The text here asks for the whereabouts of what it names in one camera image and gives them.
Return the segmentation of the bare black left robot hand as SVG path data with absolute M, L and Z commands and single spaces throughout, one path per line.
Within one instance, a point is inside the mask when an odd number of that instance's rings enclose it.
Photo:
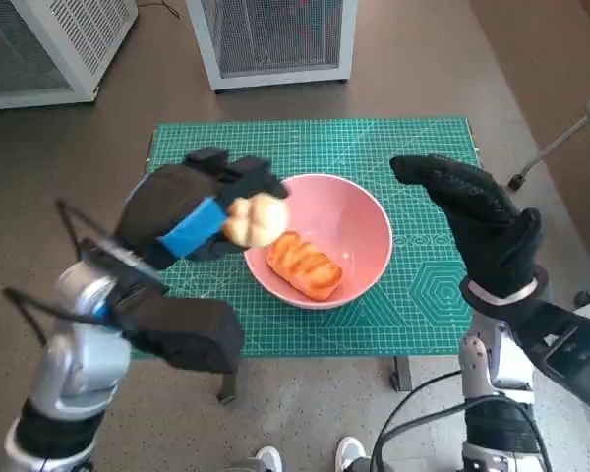
M 229 208 L 258 194 L 282 201 L 288 191 L 271 172 L 269 160 L 228 157 L 225 149 L 204 147 L 148 174 L 126 201 L 114 239 L 156 269 L 249 249 L 249 243 L 225 235 Z

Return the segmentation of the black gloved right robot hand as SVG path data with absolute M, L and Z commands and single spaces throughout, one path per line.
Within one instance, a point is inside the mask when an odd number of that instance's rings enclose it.
M 490 173 L 444 156 L 401 155 L 389 165 L 399 183 L 424 187 L 442 210 L 471 281 L 503 299 L 533 281 L 538 210 L 518 209 Z

